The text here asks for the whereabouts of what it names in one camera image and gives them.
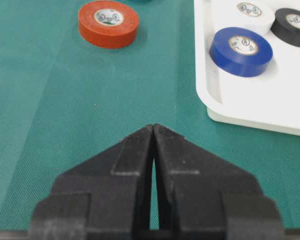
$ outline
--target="tape core label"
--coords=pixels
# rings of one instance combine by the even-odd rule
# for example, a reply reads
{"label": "tape core label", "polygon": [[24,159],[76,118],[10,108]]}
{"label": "tape core label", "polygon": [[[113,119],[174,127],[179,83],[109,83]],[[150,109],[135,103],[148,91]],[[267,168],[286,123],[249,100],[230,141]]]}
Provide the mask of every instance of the tape core label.
{"label": "tape core label", "polygon": [[237,5],[237,8],[241,13],[249,17],[260,17],[262,15],[261,9],[252,3],[241,2]]}
{"label": "tape core label", "polygon": [[288,14],[285,18],[290,25],[292,25],[296,29],[300,29],[300,15]]}
{"label": "tape core label", "polygon": [[258,44],[246,36],[233,36],[229,39],[230,47],[242,55],[255,55],[259,51]]}
{"label": "tape core label", "polygon": [[114,27],[124,22],[124,16],[117,10],[110,8],[103,8],[95,12],[94,19],[97,23]]}

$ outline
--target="electrical tape roll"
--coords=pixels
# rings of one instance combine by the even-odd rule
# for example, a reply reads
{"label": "electrical tape roll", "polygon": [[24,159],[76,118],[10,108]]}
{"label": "electrical tape roll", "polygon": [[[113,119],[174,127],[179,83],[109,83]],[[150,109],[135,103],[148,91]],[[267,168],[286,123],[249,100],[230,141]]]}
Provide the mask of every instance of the electrical tape roll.
{"label": "electrical tape roll", "polygon": [[212,11],[216,32],[223,28],[238,27],[264,36],[276,19],[268,5],[255,0],[214,0]]}
{"label": "electrical tape roll", "polygon": [[228,73],[255,77],[267,69],[273,50],[267,40],[257,33],[228,27],[215,34],[210,56],[217,66]]}
{"label": "electrical tape roll", "polygon": [[117,49],[130,45],[137,36],[138,26],[138,14],[120,2],[89,2],[78,13],[81,36],[102,48]]}
{"label": "electrical tape roll", "polygon": [[300,47],[300,11],[291,8],[277,10],[271,31],[282,41]]}

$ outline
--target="blue electrical tape roll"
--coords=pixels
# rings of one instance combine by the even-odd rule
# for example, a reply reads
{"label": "blue electrical tape roll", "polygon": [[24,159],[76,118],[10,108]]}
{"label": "blue electrical tape roll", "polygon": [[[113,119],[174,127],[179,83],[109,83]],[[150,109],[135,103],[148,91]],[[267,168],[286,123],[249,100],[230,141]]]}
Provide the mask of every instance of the blue electrical tape roll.
{"label": "blue electrical tape roll", "polygon": [[270,44],[257,33],[239,27],[218,31],[210,55],[221,69],[241,77],[262,74],[273,57]]}

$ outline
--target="black electrical tape roll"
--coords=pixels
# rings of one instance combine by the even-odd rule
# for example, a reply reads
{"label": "black electrical tape roll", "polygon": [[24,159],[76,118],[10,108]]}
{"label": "black electrical tape roll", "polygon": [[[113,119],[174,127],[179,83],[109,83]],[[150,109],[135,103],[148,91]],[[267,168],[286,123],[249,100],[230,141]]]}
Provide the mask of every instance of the black electrical tape roll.
{"label": "black electrical tape roll", "polygon": [[282,41],[300,47],[300,11],[291,8],[277,10],[271,31]]}

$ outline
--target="green mat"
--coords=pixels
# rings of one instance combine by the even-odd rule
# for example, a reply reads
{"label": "green mat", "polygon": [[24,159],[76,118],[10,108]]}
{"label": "green mat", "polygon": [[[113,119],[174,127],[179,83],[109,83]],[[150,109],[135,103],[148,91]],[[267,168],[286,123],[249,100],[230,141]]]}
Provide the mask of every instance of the green mat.
{"label": "green mat", "polygon": [[285,226],[300,228],[300,137],[207,116],[195,86],[193,1],[122,0],[140,28],[115,50],[78,34],[85,2],[0,0],[0,230],[28,228],[57,175],[149,123],[255,174]]}

